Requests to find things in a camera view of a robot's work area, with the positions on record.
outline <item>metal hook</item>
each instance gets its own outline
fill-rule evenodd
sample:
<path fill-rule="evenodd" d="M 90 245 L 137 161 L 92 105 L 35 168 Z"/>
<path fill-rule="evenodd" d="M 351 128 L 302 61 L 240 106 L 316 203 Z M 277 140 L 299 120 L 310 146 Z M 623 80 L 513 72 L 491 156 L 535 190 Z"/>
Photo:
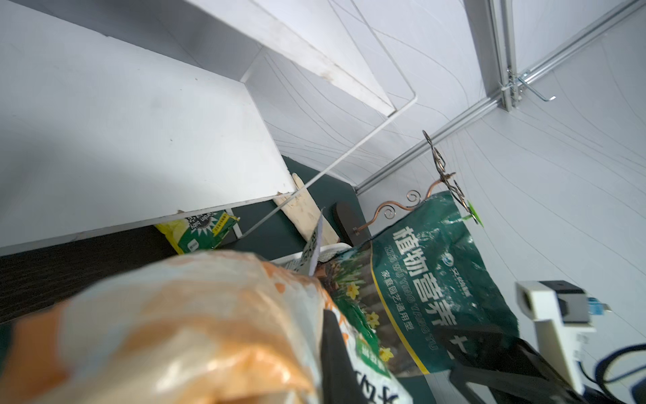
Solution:
<path fill-rule="evenodd" d="M 535 90 L 535 88 L 533 88 L 531 85 L 529 85 L 525 80 L 521 79 L 520 77 L 518 77 L 517 79 L 518 79 L 518 81 L 520 81 L 520 82 L 521 82 L 525 87 L 527 87 L 527 89 L 528 89 L 529 91 L 531 91 L 531 92 L 533 92 L 534 94 L 536 94 L 536 96 L 537 96 L 538 98 L 540 98 L 541 100 L 543 100 L 543 101 L 545 101 L 545 102 L 552 101 L 554 98 L 556 98 L 556 96 L 552 96 L 552 97 L 550 97 L 549 99 L 548 99 L 548 98 L 545 98 L 545 97 L 544 97 L 540 92 L 538 92 L 537 90 Z"/>

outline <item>brand logo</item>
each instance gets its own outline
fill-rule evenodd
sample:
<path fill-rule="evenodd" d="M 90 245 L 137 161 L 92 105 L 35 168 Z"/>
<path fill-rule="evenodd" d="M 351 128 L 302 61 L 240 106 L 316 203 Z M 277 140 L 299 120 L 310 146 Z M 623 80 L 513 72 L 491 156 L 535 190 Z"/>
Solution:
<path fill-rule="evenodd" d="M 446 266 L 453 266 L 453 255 L 451 255 L 451 253 L 442 254 L 442 262 Z"/>

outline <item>white wall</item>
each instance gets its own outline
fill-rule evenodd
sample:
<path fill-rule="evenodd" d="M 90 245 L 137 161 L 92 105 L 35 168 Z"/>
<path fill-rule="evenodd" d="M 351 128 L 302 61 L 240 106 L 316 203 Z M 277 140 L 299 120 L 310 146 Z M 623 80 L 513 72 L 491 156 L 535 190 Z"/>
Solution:
<path fill-rule="evenodd" d="M 543 59 L 623 1 L 512 1 L 518 72 Z"/>
<path fill-rule="evenodd" d="M 517 280 L 564 279 L 614 309 L 595 320 L 589 373 L 612 351 L 646 342 L 645 37 L 642 9 L 536 83 L 554 101 L 525 93 L 518 110 L 496 109 L 438 146 L 484 222 L 468 227 L 523 338 L 535 342 Z M 427 153 L 359 197 L 366 218 L 437 178 Z M 371 232 L 388 224 L 381 217 Z M 626 359 L 614 373 L 644 363 L 646 355 Z M 428 379 L 438 403 L 457 402 L 443 375 Z M 634 380 L 612 391 L 631 402 Z"/>
<path fill-rule="evenodd" d="M 411 92 L 348 0 L 332 0 L 373 73 L 397 106 Z M 357 0 L 368 23 L 405 70 L 419 102 L 333 174 L 358 184 L 484 98 L 463 4 Z M 373 109 L 269 52 L 247 82 L 281 153 L 316 169 L 334 161 L 381 121 Z"/>

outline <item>black cable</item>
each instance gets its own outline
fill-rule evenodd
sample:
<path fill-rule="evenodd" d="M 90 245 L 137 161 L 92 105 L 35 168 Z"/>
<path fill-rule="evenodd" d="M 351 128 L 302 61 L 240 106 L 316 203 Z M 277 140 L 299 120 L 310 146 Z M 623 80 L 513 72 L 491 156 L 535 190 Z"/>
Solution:
<path fill-rule="evenodd" d="M 617 360 L 620 356 L 628 354 L 630 352 L 637 352 L 637 351 L 643 351 L 646 350 L 646 344 L 638 344 L 638 345 L 632 345 L 632 346 L 627 346 L 625 348 L 622 348 L 618 351 L 613 352 L 612 354 L 608 355 L 606 358 L 602 359 L 599 364 L 594 368 L 594 379 L 595 383 L 601 388 L 603 393 L 610 399 L 618 402 L 618 403 L 623 403 L 620 399 L 615 397 L 610 390 L 606 387 L 606 384 L 610 383 L 609 381 L 605 380 L 605 374 L 608 372 L 608 369 L 610 368 L 610 365 L 612 362 Z"/>
<path fill-rule="evenodd" d="M 597 383 L 597 381 L 596 381 L 595 379 L 592 379 L 592 378 L 591 378 L 590 376 L 588 376 L 588 374 L 585 372 L 585 369 L 583 368 L 583 363 L 581 363 L 581 362 L 577 362 L 577 363 L 579 364 L 579 369 L 581 369 L 581 373 L 583 373 L 583 375 L 585 376 L 585 378 L 586 378 L 586 379 L 588 379 L 589 381 L 593 382 L 594 384 L 596 384 L 596 383 Z M 620 375 L 620 376 L 614 377 L 614 378 L 612 378 L 612 379 L 610 379 L 610 380 L 604 380 L 604 383 L 606 383 L 607 385 L 612 384 L 612 383 L 616 383 L 616 382 L 618 382 L 619 380 L 625 379 L 626 377 L 631 376 L 631 375 L 633 375 L 633 374 L 635 374 L 635 373 L 637 373 L 637 372 L 641 372 L 642 370 L 645 370 L 645 369 L 646 369 L 646 365 L 643 365 L 643 366 L 641 366 L 641 367 L 638 367 L 637 369 L 633 369 L 633 370 L 631 370 L 630 372 L 626 372 L 626 373 L 624 373 L 624 374 L 622 374 L 622 375 Z"/>
<path fill-rule="evenodd" d="M 624 374 L 622 374 L 620 376 L 615 377 L 614 379 L 606 380 L 605 382 L 606 382 L 606 384 L 615 383 L 616 381 L 619 381 L 621 379 L 625 379 L 626 377 L 628 377 L 630 375 L 633 375 L 633 374 L 635 374 L 637 372 L 641 372 L 644 369 L 646 369 L 646 365 L 643 365 L 642 367 L 638 367 L 637 369 L 633 369 L 630 372 L 626 372 L 626 373 L 624 373 Z"/>
<path fill-rule="evenodd" d="M 583 368 L 583 363 L 581 363 L 581 362 L 578 362 L 578 363 L 579 363 L 579 369 L 581 369 L 581 373 L 583 373 L 583 375 L 585 376 L 585 378 L 586 378 L 586 379 L 588 379 L 589 381 L 591 381 L 591 382 L 593 382 L 593 383 L 595 383 L 595 384 L 596 384 L 596 383 L 597 383 L 597 382 L 596 382 L 596 380 L 592 379 L 592 378 L 591 378 L 590 376 L 588 376 L 588 374 L 585 372 L 585 369 Z"/>

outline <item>white wire frame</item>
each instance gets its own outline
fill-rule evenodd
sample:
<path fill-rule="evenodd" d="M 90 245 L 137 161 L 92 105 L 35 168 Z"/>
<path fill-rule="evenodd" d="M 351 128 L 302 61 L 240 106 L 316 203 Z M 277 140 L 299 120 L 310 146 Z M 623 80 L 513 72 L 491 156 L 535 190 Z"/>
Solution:
<path fill-rule="evenodd" d="M 408 78 L 406 77 L 406 75 L 405 75 L 404 71 L 399 67 L 399 64 L 397 64 L 397 62 L 395 61 L 395 58 L 390 54 L 390 52 L 388 51 L 388 49 L 386 48 L 386 46 L 384 45 L 384 43 L 381 41 L 381 39 L 379 39 L 379 36 L 377 36 L 377 33 L 374 31 L 374 29 L 372 29 L 372 27 L 370 26 L 370 24 L 368 24 L 368 22 L 366 21 L 366 18 L 365 18 L 365 17 L 364 17 L 364 15 L 361 13 L 361 11 L 359 10 L 359 8 L 358 8 L 358 7 L 357 7 L 357 5 L 355 4 L 354 0 L 351 0 L 351 2 L 352 2 L 352 5 L 354 6 L 355 10 L 357 11 L 358 15 L 361 17 L 361 19 L 362 19 L 363 23 L 364 23 L 364 24 L 366 25 L 366 27 L 370 30 L 370 33 L 373 35 L 373 37 L 375 37 L 375 39 L 377 40 L 377 43 L 379 44 L 379 46 L 381 46 L 381 48 L 384 50 L 384 52 L 385 52 L 385 53 L 386 53 L 386 55 L 388 56 L 388 59 L 390 59 L 390 61 L 393 63 L 393 65 L 395 66 L 395 68 L 397 69 L 397 71 L 399 72 L 399 74 L 402 76 L 402 78 L 403 78 L 403 79 L 404 79 L 404 81 L 406 82 L 406 85 L 407 85 L 407 86 L 408 86 L 408 88 L 411 90 L 411 92 L 412 92 L 412 94 L 413 94 L 413 97 L 412 97 L 410 100 L 408 100 L 408 101 L 407 101 L 407 102 L 406 102 L 406 103 L 405 103 L 405 104 L 404 104 L 400 109 L 395 109 L 395 110 L 394 110 L 390 115 L 388 115 L 388 116 L 386 117 L 386 119 L 385 119 L 382 123 L 380 123 L 378 126 L 376 126 L 376 128 L 374 128 L 374 129 L 373 129 L 372 131 L 370 131 L 366 136 L 364 136 L 364 137 L 363 137 L 363 139 L 359 140 L 355 145 L 353 145 L 352 147 L 350 147 L 350 148 L 349 148 L 345 153 L 343 153 L 342 155 L 340 155 L 340 156 L 339 156 L 339 158 L 338 158 L 338 159 L 336 159 L 336 160 L 334 160 L 334 161 L 333 161 L 329 166 L 325 167 L 325 168 L 324 168 L 323 170 L 321 170 L 318 174 L 316 174 L 316 175 L 314 176 L 314 178 L 312 178 L 310 181 L 307 181 L 307 183 L 306 183 L 303 187 L 301 187 L 301 188 L 297 189 L 296 191 L 294 191 L 293 193 L 291 193 L 291 194 L 290 194 L 290 196 L 289 196 L 289 198 L 287 198 L 283 203 L 281 203 L 281 204 L 280 204 L 280 205 L 278 205 L 276 208 L 274 208 L 274 210 L 272 210 L 271 212 L 269 212 L 269 213 L 268 213 L 264 218 L 260 219 L 256 224 L 254 224 L 253 226 L 251 226 L 251 228 L 250 228 L 249 230 L 245 231 L 241 236 L 239 236 L 239 237 L 238 237 L 239 239 L 243 239 L 244 237 L 247 237 L 247 236 L 248 236 L 252 231 L 254 231 L 255 229 L 259 228 L 259 227 L 260 227 L 264 222 L 266 222 L 266 221 L 267 221 L 267 219 L 269 219 L 270 217 L 272 217 L 273 215 L 275 215 L 276 213 L 278 213 L 278 211 L 279 211 L 283 206 L 287 205 L 287 204 L 288 204 L 288 203 L 290 203 L 294 198 L 296 198 L 296 197 L 298 196 L 298 194 L 300 194 L 301 192 L 303 192 L 305 189 L 309 188 L 312 184 L 314 184 L 316 181 L 318 181 L 318 180 L 319 180 L 319 178 L 321 178 L 322 176 L 324 176 L 325 174 L 327 174 L 327 173 L 328 173 L 328 171 L 330 171 L 330 170 L 331 170 L 331 169 L 333 169 L 337 164 L 339 164 L 339 163 L 341 163 L 343 160 L 345 160 L 345 159 L 346 159 L 346 157 L 348 157 L 349 155 L 351 155 L 355 150 L 357 150 L 359 147 L 361 147 L 361 145 L 363 145 L 363 144 L 364 144 L 364 143 L 366 143 L 368 140 L 370 140 L 370 139 L 371 139 L 373 136 L 375 136 L 379 131 L 381 131 L 381 129 L 385 128 L 385 126 L 387 126 L 387 125 L 391 124 L 392 122 L 394 122 L 394 121 L 395 121 L 395 120 L 396 120 L 396 119 L 397 119 L 401 114 L 403 114 L 407 109 L 409 109 L 411 106 L 413 106 L 413 105 L 417 102 L 417 93 L 415 92 L 415 89 L 413 89 L 413 86 L 411 85 L 410 81 L 409 81 L 409 80 L 408 80 Z M 332 9 L 335 11 L 335 13 L 337 13 L 337 11 L 334 9 L 334 7 L 332 6 L 332 4 L 330 4 L 330 7 L 332 7 Z M 253 73 L 253 72 L 252 72 L 252 68 L 250 67 L 250 69 L 249 69 L 249 70 L 245 73 L 245 75 L 244 75 L 244 78 L 245 78 L 245 80 L 244 80 L 244 81 L 247 81 L 246 79 L 247 79 L 247 78 L 248 78 L 248 76 L 249 76 L 250 74 L 252 74 L 252 73 Z"/>

